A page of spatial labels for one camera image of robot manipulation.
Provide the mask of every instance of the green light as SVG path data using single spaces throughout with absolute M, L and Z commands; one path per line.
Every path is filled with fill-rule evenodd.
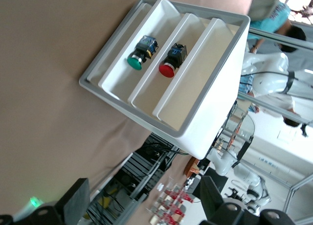
M 42 205 L 44 202 L 37 197 L 30 198 L 30 202 L 35 208 L 38 208 L 40 205 Z

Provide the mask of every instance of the blue shirt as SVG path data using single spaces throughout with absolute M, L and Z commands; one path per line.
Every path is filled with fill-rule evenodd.
M 261 21 L 252 21 L 250 27 L 274 33 L 286 22 L 290 11 L 286 4 L 280 2 L 269 18 Z M 260 37 L 248 34 L 248 39 L 260 39 Z

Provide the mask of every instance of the person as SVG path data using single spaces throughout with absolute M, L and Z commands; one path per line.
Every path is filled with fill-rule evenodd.
M 305 41 L 306 35 L 304 31 L 292 25 L 291 21 L 288 19 L 290 11 L 290 8 L 285 3 L 279 2 L 270 17 L 260 21 L 252 21 L 250 27 Z M 248 34 L 248 39 L 257 39 L 256 44 L 250 50 L 251 53 L 256 53 L 265 40 L 264 38 L 252 34 Z M 279 44 L 278 46 L 282 52 L 294 52 L 296 50 L 296 48 L 287 45 Z
M 267 104 L 270 104 L 270 105 L 273 105 L 275 107 L 279 107 L 279 108 L 282 108 L 282 109 L 285 109 L 289 112 L 292 112 L 294 114 L 297 114 L 295 111 L 294 111 L 294 105 L 295 105 L 295 102 L 293 100 L 293 98 L 290 96 L 290 95 L 287 95 L 287 94 L 281 94 L 281 93 L 270 93 L 270 94 L 266 94 L 266 95 L 258 95 L 256 92 L 254 91 L 250 91 L 247 93 L 248 95 L 252 96 L 252 97 L 255 97 L 256 99 L 260 100 L 260 101 L 263 101 Z M 256 112 L 255 113 L 258 113 L 260 112 L 260 110 L 266 114 L 269 114 L 273 117 L 281 117 L 281 115 L 279 113 L 276 113 L 274 111 L 271 111 L 271 110 L 268 110 L 264 107 L 257 107 L 257 106 L 254 106 L 255 109 L 256 109 Z M 289 118 L 286 118 L 283 116 L 283 120 L 284 120 L 284 123 L 288 126 L 292 126 L 292 127 L 297 127 L 300 125 L 300 123 L 296 122 L 296 121 L 293 121 Z

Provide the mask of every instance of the electronic component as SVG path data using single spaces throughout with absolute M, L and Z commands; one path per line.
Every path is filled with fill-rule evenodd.
M 179 68 L 187 57 L 187 47 L 175 43 L 167 53 L 167 57 L 159 66 L 159 71 L 165 77 L 174 77 L 174 71 Z
M 141 70 L 141 65 L 151 59 L 157 51 L 157 40 L 150 36 L 143 36 L 135 47 L 135 51 L 127 58 L 127 63 L 136 70 Z

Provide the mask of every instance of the black cable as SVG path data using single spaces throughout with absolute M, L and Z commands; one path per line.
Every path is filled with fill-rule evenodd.
M 98 215 L 99 215 L 99 219 L 97 219 L 96 221 L 97 221 L 97 223 L 95 223 L 95 224 L 102 224 L 102 217 L 101 217 L 101 212 L 100 212 L 100 209 L 99 209 L 99 202 L 98 202 L 98 200 L 95 200 L 95 202 L 94 202 L 94 209 L 95 209 L 95 212 L 96 213 L 98 213 Z
M 114 209 L 117 211 L 117 212 L 120 212 L 120 213 L 122 213 L 122 211 L 120 211 L 120 210 L 118 210 L 116 207 L 115 207 L 115 204 L 114 204 L 114 202 L 116 202 L 116 200 L 114 200 L 113 201 L 113 207 L 114 207 Z
M 138 175 L 138 176 L 136 176 L 136 175 L 133 175 L 136 179 L 138 179 L 138 180 L 141 180 L 141 178 L 143 178 L 143 177 L 146 177 L 146 176 L 149 176 L 150 174 L 146 174 L 146 175 Z
M 118 202 L 118 200 L 116 199 L 116 196 L 114 197 L 113 195 L 110 195 L 110 194 L 107 193 L 107 192 L 105 192 L 105 193 L 107 194 L 107 196 L 112 197 L 112 199 L 116 201 L 116 203 L 120 206 L 121 209 L 123 209 L 123 210 L 125 209 L 125 208 Z
M 118 206 L 119 206 L 120 209 L 125 210 L 125 208 L 120 204 L 120 202 L 118 202 L 118 200 L 117 200 L 116 197 L 114 197 L 114 201 L 118 204 Z
M 250 76 L 250 75 L 254 75 L 254 74 L 260 74 L 260 73 L 274 73 L 274 74 L 279 74 L 279 75 L 283 75 L 286 77 L 289 77 L 288 74 L 284 74 L 284 73 L 279 73 L 279 72 L 272 72 L 272 71 L 262 71 L 262 72 L 253 72 L 253 73 L 249 73 L 249 74 L 245 74 L 245 75 L 241 75 L 242 77 L 246 77 L 246 76 Z
M 250 84 L 250 83 L 245 83 L 245 82 L 240 82 L 240 84 L 252 86 L 252 84 Z
M 182 153 L 181 151 L 172 150 L 171 149 L 172 147 L 166 146 L 165 144 L 160 143 L 160 142 L 146 143 L 142 147 L 152 147 L 152 149 L 154 149 L 154 150 L 159 150 L 162 152 L 176 153 L 176 154 L 180 154 L 183 156 L 189 155 L 188 153 Z
M 88 216 L 90 217 L 91 221 L 93 222 L 93 224 L 98 225 L 98 224 L 103 224 L 101 221 L 95 221 L 93 220 L 92 216 L 90 215 L 89 210 L 86 211 Z
M 306 138 L 308 137 L 307 131 L 306 131 L 306 127 L 308 125 L 310 125 L 313 122 L 313 120 L 309 121 L 307 124 L 303 123 L 301 126 L 301 130 L 302 130 L 302 135 Z
M 96 206 L 96 210 L 97 210 L 97 212 L 98 212 L 98 214 L 99 214 L 99 219 L 97 220 L 98 221 L 98 223 L 99 224 L 105 224 L 105 222 L 104 222 L 104 218 L 103 218 L 103 213 L 101 213 L 101 211 L 100 211 L 100 209 L 99 209 L 99 202 L 98 202 L 98 200 L 95 202 L 95 206 Z
M 246 76 L 250 76 L 250 75 L 254 75 L 254 74 L 260 74 L 260 73 L 274 73 L 274 74 L 278 74 L 278 75 L 283 75 L 283 76 L 286 76 L 286 77 L 289 77 L 289 74 L 284 74 L 284 73 L 279 73 L 279 72 L 272 72 L 272 71 L 262 71 L 262 72 L 253 72 L 253 73 L 250 73 L 250 74 L 245 74 L 245 75 L 241 75 L 242 77 L 246 77 Z M 309 87 L 311 87 L 313 89 L 313 86 L 305 81 L 301 81 L 299 80 L 298 78 L 294 78 L 295 81 L 298 81 L 298 82 L 301 82 L 301 83 L 305 83 L 307 84 Z
M 102 214 L 101 214 L 101 220 L 103 220 L 103 224 L 105 224 L 105 219 L 104 219 L 104 190 L 102 192 Z

